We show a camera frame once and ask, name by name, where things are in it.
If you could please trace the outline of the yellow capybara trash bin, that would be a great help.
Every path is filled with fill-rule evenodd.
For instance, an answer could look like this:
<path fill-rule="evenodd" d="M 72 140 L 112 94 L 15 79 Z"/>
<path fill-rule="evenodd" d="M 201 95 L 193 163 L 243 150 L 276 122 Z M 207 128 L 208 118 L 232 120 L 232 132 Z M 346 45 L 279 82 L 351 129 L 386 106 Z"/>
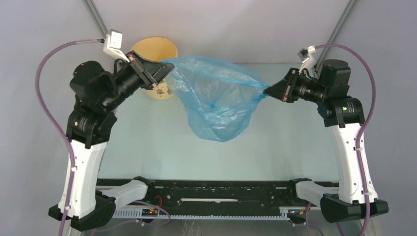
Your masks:
<path fill-rule="evenodd" d="M 132 51 L 138 53 L 141 57 L 161 61 L 164 59 L 176 58 L 178 49 L 176 45 L 167 38 L 150 37 L 137 42 L 131 47 Z M 168 100 L 174 97 L 166 82 L 160 83 L 152 90 L 143 90 L 144 93 L 153 100 Z"/>

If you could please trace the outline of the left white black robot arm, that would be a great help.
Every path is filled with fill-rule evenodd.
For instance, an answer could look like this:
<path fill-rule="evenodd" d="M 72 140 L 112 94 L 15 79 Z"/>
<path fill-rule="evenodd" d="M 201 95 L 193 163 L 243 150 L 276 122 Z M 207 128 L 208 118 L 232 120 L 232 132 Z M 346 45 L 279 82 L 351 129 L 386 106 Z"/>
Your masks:
<path fill-rule="evenodd" d="M 69 220 L 80 232 L 105 226 L 115 211 L 136 200 L 149 205 L 155 191 L 147 179 L 134 178 L 109 190 L 97 190 L 98 172 L 117 121 L 115 111 L 139 89 L 152 89 L 174 69 L 172 63 L 144 59 L 136 52 L 127 54 L 120 70 L 106 71 L 96 61 L 76 67 L 70 87 L 75 105 L 68 118 L 64 139 L 70 154 L 61 201 L 50 207 L 49 216 Z"/>

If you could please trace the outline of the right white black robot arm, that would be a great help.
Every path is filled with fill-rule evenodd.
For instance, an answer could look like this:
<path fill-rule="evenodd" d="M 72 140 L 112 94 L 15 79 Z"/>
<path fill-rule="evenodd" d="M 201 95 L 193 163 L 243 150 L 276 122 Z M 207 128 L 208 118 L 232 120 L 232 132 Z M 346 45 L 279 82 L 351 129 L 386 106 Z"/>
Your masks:
<path fill-rule="evenodd" d="M 263 93 L 285 103 L 299 99 L 317 104 L 324 126 L 333 133 L 339 189 L 330 190 L 308 178 L 291 180 L 286 192 L 288 203 L 300 205 L 304 200 L 320 208 L 329 223 L 362 220 L 389 211 L 388 203 L 378 197 L 373 186 L 363 135 L 365 117 L 361 102 L 348 95 L 350 67 L 347 62 L 328 59 L 317 79 L 297 68 Z"/>

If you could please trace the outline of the blue plastic trash bag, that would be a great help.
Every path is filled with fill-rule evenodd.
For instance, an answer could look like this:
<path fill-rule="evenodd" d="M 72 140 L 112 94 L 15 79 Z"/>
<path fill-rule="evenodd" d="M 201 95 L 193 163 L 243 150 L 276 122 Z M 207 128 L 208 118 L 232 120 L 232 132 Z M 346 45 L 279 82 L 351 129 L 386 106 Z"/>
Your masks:
<path fill-rule="evenodd" d="M 268 88 L 252 70 L 204 56 L 165 59 L 174 65 L 168 87 L 186 110 L 188 125 L 200 139 L 227 142 L 248 126 Z"/>

